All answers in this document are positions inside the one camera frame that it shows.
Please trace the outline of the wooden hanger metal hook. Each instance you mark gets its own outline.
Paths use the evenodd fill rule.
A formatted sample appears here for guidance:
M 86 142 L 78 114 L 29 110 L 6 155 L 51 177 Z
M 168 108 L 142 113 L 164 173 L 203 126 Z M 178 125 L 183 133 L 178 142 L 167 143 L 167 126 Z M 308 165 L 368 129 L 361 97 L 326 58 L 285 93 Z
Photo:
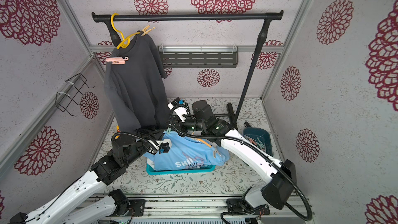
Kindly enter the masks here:
M 202 140 L 202 139 L 198 139 L 198 138 L 194 138 L 196 141 L 198 141 L 198 142 L 201 142 L 201 143 L 203 143 L 203 144 L 205 144 L 206 146 L 208 146 L 208 147 L 212 147 L 212 145 L 210 145 L 209 143 L 207 143 L 206 141 L 204 141 L 204 140 Z

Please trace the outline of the light blue garment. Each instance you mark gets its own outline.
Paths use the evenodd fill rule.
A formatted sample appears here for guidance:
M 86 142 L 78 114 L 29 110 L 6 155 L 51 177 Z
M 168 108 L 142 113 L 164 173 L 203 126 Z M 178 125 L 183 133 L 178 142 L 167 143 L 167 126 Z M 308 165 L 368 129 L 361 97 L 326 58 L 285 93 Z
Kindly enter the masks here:
M 147 162 L 156 171 L 183 170 L 194 162 L 222 166 L 230 159 L 230 154 L 226 149 L 215 145 L 210 148 L 193 138 L 181 137 L 175 131 L 171 131 L 170 134 L 165 132 L 163 138 L 170 139 L 172 142 L 172 147 L 168 153 L 144 154 Z M 221 156 L 214 158 L 214 149 L 217 149 Z

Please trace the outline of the grey clothespin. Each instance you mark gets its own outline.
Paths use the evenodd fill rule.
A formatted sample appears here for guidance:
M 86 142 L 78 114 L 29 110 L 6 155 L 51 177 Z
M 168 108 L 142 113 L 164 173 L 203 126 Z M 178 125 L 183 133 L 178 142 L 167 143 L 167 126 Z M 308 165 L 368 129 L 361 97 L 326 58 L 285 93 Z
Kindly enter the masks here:
M 219 153 L 219 151 L 218 151 L 217 149 L 214 149 L 214 151 L 213 151 L 213 156 L 214 156 L 214 158 L 215 158 L 215 157 L 217 157 L 217 156 L 221 156 L 221 154 Z

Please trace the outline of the dark grey t-shirt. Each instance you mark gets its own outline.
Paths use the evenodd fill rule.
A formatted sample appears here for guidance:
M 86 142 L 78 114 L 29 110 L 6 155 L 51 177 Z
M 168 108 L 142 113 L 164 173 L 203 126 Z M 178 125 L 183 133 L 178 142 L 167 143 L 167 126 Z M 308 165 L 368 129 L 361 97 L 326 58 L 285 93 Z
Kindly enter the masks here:
M 107 63 L 104 77 L 104 91 L 120 130 L 166 129 L 170 109 L 163 81 L 167 74 L 153 39 L 139 34 L 127 48 L 115 48 L 111 56 L 128 58 L 122 65 Z

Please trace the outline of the pink clothespin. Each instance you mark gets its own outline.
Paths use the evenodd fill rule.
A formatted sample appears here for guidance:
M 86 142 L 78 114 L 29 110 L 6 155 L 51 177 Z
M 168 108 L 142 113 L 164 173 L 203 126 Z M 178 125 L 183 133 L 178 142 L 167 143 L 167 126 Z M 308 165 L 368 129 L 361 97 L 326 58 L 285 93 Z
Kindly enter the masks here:
M 129 60 L 128 57 L 113 57 L 113 58 L 106 58 L 105 62 L 115 64 L 115 65 L 122 65 L 122 64 L 125 64 L 126 61 L 128 61 L 128 60 Z

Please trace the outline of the yellow plastic hanger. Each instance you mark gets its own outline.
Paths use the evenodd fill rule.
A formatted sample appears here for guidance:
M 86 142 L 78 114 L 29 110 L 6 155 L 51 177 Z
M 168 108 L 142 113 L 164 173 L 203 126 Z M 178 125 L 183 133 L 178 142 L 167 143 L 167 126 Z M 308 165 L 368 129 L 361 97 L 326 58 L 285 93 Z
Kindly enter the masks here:
M 111 23 L 111 26 L 112 26 L 113 30 L 117 33 L 118 37 L 120 37 L 120 41 L 117 41 L 116 48 L 117 49 L 127 48 L 129 46 L 132 38 L 137 36 L 137 35 L 139 35 L 139 34 L 141 34 L 141 32 L 138 31 L 138 32 L 135 32 L 135 33 L 133 33 L 133 34 L 131 34 L 129 36 L 125 36 L 122 31 L 118 30 L 115 27 L 115 17 L 118 16 L 118 15 L 119 15 L 118 13 L 113 13 L 111 15 L 111 18 L 110 18 L 110 23 Z

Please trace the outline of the beige clothespin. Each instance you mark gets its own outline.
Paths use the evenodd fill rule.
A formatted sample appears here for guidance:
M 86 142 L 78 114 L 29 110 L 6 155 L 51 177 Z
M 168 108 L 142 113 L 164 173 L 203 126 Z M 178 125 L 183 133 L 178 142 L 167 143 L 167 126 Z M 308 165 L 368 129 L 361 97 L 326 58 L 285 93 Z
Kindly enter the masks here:
M 150 33 L 151 31 L 153 31 L 155 29 L 155 27 L 151 27 L 150 25 L 147 25 L 146 27 L 144 27 L 142 29 L 142 36 L 147 35 L 148 33 Z

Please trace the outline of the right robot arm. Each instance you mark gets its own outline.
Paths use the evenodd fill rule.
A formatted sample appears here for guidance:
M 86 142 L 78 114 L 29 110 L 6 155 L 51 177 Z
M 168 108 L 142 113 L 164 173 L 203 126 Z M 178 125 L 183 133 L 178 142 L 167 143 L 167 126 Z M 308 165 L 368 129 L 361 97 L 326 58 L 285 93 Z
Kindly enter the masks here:
M 176 98 L 168 104 L 170 123 L 179 134 L 205 138 L 213 144 L 238 156 L 263 180 L 264 185 L 250 188 L 244 194 L 244 202 L 251 207 L 269 204 L 283 209 L 296 183 L 295 165 L 290 160 L 276 159 L 243 137 L 239 131 L 212 112 L 206 101 L 196 101 L 191 107 Z

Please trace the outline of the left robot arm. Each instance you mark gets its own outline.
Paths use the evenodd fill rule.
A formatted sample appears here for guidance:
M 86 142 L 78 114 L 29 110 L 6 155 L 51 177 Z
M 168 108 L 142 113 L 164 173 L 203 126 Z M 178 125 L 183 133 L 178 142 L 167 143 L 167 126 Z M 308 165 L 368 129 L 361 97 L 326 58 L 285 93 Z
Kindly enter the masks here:
M 163 129 L 140 128 L 133 133 L 116 132 L 111 137 L 112 149 L 93 164 L 89 171 L 44 206 L 26 214 L 17 213 L 10 224 L 58 224 L 72 210 L 94 193 L 106 188 L 138 158 L 147 152 L 157 153 Z

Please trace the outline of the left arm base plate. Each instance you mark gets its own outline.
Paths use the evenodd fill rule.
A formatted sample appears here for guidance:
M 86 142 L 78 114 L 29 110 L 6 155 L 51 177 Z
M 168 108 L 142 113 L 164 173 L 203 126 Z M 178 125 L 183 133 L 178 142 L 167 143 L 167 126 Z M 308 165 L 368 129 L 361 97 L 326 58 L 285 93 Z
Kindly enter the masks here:
M 146 200 L 132 199 L 129 203 L 122 203 L 116 207 L 116 210 L 110 214 L 110 217 L 141 217 L 143 216 Z

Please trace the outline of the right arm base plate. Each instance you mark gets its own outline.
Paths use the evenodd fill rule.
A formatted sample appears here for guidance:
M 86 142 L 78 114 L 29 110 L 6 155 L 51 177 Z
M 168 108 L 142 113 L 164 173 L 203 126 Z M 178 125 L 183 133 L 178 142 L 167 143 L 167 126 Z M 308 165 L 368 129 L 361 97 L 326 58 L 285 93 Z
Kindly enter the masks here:
M 258 208 L 251 207 L 243 199 L 227 199 L 227 213 L 230 215 L 269 215 L 271 212 L 268 205 L 264 205 Z

